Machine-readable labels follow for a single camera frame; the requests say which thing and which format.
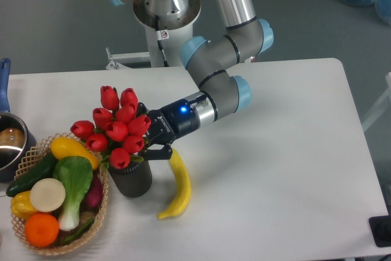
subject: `cooking pot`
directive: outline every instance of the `cooking pot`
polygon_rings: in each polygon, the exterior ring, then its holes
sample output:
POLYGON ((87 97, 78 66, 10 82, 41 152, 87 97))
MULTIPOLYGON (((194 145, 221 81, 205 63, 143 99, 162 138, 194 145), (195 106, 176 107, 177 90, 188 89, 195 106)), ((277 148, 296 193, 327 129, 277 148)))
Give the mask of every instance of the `cooking pot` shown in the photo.
POLYGON ((13 180, 21 159, 36 140, 26 124, 16 115, 10 113, 7 89, 11 61, 3 58, 0 61, 0 182, 13 180))

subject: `black vase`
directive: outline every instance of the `black vase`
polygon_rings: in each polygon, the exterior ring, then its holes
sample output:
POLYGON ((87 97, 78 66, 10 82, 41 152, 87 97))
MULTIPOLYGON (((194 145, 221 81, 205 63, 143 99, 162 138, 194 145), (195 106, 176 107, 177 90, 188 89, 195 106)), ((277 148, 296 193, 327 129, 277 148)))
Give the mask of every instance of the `black vase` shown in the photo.
POLYGON ((149 190, 152 184, 151 167, 147 160, 130 162, 123 169, 109 165, 109 173, 118 190, 126 197, 140 197, 149 190))

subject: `red radish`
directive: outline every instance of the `red radish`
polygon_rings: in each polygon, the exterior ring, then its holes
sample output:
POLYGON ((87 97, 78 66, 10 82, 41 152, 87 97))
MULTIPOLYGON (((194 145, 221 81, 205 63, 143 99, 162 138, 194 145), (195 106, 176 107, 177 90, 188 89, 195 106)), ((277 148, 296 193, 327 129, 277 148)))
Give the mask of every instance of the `red radish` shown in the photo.
POLYGON ((84 197, 84 203, 90 208, 97 208, 102 203, 103 198, 103 185, 98 178, 98 175, 94 172, 90 189, 84 197))

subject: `yellow squash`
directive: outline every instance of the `yellow squash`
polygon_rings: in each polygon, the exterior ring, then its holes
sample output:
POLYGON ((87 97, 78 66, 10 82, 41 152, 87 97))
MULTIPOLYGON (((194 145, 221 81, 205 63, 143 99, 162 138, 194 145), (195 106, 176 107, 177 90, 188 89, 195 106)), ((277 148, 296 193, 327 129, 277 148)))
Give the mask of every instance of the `yellow squash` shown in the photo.
POLYGON ((171 169, 177 183, 177 194, 168 208, 157 215, 158 219, 180 215, 188 206, 191 197, 191 183, 188 170, 178 152, 173 148, 170 159, 171 169))
POLYGON ((75 139, 68 137, 58 137, 53 140, 50 145, 50 149, 54 157, 56 157, 58 160, 68 156, 81 156, 87 158, 91 162, 93 170, 99 166, 99 161, 97 158, 75 139))
POLYGON ((38 213, 30 202, 30 191, 19 193, 11 199, 11 212, 24 220, 38 213))

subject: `pot handle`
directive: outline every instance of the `pot handle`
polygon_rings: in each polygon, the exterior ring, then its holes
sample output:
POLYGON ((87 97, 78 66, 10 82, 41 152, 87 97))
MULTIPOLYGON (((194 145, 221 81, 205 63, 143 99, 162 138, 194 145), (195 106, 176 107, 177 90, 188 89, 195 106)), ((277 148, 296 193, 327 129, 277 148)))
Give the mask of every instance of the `pot handle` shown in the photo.
POLYGON ((0 112, 10 112, 7 89, 10 76, 11 60, 3 58, 0 61, 0 112))

